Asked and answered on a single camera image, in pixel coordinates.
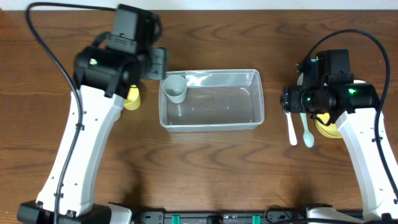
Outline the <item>grey plastic cup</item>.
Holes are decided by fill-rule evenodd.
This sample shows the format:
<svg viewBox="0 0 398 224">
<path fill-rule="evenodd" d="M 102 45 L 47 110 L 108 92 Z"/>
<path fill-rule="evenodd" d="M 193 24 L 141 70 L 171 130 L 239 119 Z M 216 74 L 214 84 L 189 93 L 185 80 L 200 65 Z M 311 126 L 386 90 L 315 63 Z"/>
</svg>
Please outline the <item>grey plastic cup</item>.
<svg viewBox="0 0 398 224">
<path fill-rule="evenodd" d="M 164 93 L 175 104 L 182 103 L 187 94 L 187 81 L 180 75 L 168 76 L 163 82 Z"/>
</svg>

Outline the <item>yellow plastic cup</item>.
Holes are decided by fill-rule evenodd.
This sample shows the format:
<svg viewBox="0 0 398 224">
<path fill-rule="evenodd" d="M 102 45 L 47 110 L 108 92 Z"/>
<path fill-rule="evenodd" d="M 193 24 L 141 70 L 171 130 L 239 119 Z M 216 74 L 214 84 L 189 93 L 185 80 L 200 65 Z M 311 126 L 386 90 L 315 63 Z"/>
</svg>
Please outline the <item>yellow plastic cup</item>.
<svg viewBox="0 0 398 224">
<path fill-rule="evenodd" d="M 139 93 L 139 89 L 136 85 L 131 85 L 129 89 L 129 93 L 124 102 L 124 107 L 127 110 L 136 110 L 141 105 L 141 97 Z"/>
</svg>

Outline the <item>yellow plastic bowl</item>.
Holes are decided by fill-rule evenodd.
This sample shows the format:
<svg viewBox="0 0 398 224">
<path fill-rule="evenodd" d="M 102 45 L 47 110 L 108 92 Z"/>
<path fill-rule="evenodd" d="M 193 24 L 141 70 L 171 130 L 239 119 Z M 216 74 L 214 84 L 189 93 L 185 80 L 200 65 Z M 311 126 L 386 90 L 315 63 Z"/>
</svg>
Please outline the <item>yellow plastic bowl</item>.
<svg viewBox="0 0 398 224">
<path fill-rule="evenodd" d="M 325 114 L 318 114 L 317 118 L 320 118 L 323 123 L 327 123 L 329 120 L 330 116 L 328 113 Z M 335 139 L 341 139 L 342 135 L 338 132 L 338 129 L 336 127 L 336 124 L 330 124 L 329 126 L 325 126 L 321 124 L 318 120 L 315 121 L 315 126 L 317 130 L 322 134 L 324 137 L 327 138 L 335 138 Z"/>
</svg>

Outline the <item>mint green plastic spoon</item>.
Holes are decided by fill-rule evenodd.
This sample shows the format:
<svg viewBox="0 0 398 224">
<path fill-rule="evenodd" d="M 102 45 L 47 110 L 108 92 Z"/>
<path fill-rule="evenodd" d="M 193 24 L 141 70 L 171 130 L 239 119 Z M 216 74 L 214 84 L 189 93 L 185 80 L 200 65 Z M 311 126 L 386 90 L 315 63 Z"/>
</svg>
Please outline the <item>mint green plastic spoon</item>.
<svg viewBox="0 0 398 224">
<path fill-rule="evenodd" d="M 302 124 L 303 124 L 303 141 L 308 148 L 313 147 L 313 145 L 315 143 L 315 138 L 308 128 L 306 114 L 300 113 L 300 118 L 301 118 Z"/>
</svg>

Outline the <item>pink plastic fork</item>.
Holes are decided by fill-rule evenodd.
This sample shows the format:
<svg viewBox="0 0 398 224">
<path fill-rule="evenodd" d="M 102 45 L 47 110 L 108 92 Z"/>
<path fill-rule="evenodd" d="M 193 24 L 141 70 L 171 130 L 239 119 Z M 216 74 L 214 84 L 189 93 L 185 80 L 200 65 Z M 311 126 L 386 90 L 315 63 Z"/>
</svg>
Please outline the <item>pink plastic fork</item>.
<svg viewBox="0 0 398 224">
<path fill-rule="evenodd" d="M 288 134 L 289 134 L 289 142 L 291 145 L 296 146 L 297 145 L 297 137 L 294 129 L 294 124 L 292 121 L 292 116 L 290 113 L 285 113 L 286 118 L 287 118 L 287 126 L 288 126 Z"/>
</svg>

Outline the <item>grey plastic bowl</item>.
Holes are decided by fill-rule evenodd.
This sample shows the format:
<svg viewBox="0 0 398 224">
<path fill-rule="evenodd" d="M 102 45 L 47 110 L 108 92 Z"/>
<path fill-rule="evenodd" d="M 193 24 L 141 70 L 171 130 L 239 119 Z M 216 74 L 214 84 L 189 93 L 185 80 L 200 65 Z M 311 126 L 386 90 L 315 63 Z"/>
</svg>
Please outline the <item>grey plastic bowl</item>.
<svg viewBox="0 0 398 224">
<path fill-rule="evenodd" d="M 297 80 L 297 85 L 298 86 L 302 86 L 303 84 L 303 73 L 301 73 L 301 75 L 299 76 L 298 80 Z"/>
</svg>

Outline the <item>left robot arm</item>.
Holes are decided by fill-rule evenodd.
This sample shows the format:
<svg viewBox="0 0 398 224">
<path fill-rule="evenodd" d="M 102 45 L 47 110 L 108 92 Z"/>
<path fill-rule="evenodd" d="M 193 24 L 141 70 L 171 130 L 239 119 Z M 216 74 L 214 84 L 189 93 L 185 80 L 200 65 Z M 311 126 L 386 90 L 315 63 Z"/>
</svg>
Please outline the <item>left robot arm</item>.
<svg viewBox="0 0 398 224">
<path fill-rule="evenodd" d="M 94 202 L 95 182 L 109 134 L 130 88 L 161 80 L 168 51 L 154 47 L 160 17 L 120 4 L 112 31 L 100 33 L 73 62 L 68 121 L 50 175 L 35 200 L 20 205 L 22 223 L 138 223 L 132 209 Z"/>
</svg>

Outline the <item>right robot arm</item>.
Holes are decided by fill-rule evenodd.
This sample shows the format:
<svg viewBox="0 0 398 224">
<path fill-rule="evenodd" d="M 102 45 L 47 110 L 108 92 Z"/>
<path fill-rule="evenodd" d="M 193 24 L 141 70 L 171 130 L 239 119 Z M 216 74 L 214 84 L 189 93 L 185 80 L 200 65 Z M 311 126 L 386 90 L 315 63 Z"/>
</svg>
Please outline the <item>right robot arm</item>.
<svg viewBox="0 0 398 224">
<path fill-rule="evenodd" d="M 302 84 L 283 89 L 282 111 L 335 124 L 351 158 L 365 223 L 397 223 L 397 161 L 389 144 L 375 87 L 356 83 L 346 49 L 326 50 L 297 65 Z"/>
</svg>

